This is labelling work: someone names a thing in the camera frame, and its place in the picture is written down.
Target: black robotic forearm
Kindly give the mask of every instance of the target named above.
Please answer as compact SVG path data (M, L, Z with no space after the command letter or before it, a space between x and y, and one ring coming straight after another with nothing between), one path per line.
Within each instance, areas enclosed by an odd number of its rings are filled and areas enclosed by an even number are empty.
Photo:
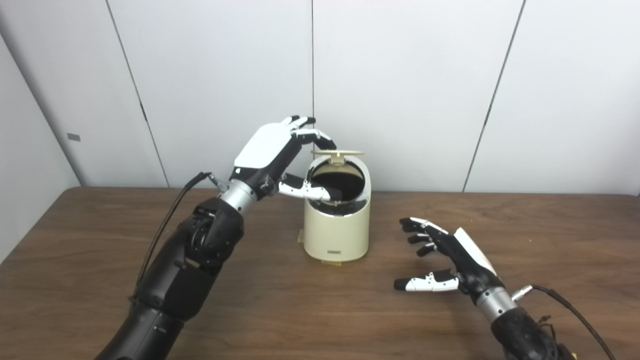
M158 252L125 322L96 360L166 359L243 234L243 216L229 203L212 198L199 204Z

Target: wooden table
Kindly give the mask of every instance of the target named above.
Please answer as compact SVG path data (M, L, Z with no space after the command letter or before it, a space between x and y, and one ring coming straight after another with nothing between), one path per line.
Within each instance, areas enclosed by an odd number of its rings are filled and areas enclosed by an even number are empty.
M93 359L125 318L149 240L176 189L74 188L0 265L0 359ZM215 193L192 190L167 229ZM324 265L296 242L302 200L258 203L246 234L171 359L503 359L468 297L394 291L397 277L449 267L418 258L398 219L463 226L511 291L553 287L607 340L640 357L640 200L607 195L393 193L373 196L363 259ZM605 355L544 294L521 301L552 315L580 360Z

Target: black joint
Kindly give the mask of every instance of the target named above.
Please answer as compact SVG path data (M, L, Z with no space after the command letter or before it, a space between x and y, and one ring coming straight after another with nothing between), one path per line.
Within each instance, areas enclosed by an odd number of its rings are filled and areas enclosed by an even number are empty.
M451 273L451 269L438 270L433 272L433 279L436 282L445 282L455 279L456 276Z
M417 243L421 243L423 241L428 241L429 240L429 236L420 236L418 234L410 236L409 238L406 239L406 241L410 244L417 244Z
M433 246L423 246L421 248L418 249L418 251L416 251L416 255L423 257L423 256L427 256L428 254L432 253L434 251Z
M404 279L396 279L394 281L394 289L400 291L406 291L406 285L411 281L410 277Z

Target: robotic fingertip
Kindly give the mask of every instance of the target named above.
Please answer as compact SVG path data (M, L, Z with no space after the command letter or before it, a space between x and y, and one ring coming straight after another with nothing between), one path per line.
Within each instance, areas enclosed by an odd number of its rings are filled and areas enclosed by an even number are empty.
M407 277L404 279L396 279L394 281L394 289L399 291L406 291L407 284L411 281L411 277Z

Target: white wall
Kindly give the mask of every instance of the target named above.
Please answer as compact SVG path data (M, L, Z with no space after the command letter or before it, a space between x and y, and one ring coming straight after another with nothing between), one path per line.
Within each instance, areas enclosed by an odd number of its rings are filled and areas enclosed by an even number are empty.
M314 113L374 189L461 191L522 0L109 4L172 186ZM640 192L638 7L527 3L466 191ZM166 186L105 1L0 0L0 32L86 184Z
M528 1L467 191L640 192L640 3Z
M78 180L0 37L0 262Z
M84 185L166 186L104 0L0 0L0 32Z
M228 177L258 127L312 114L310 0L109 3L171 186Z
M318 128L375 190L462 191L521 4L315 0Z

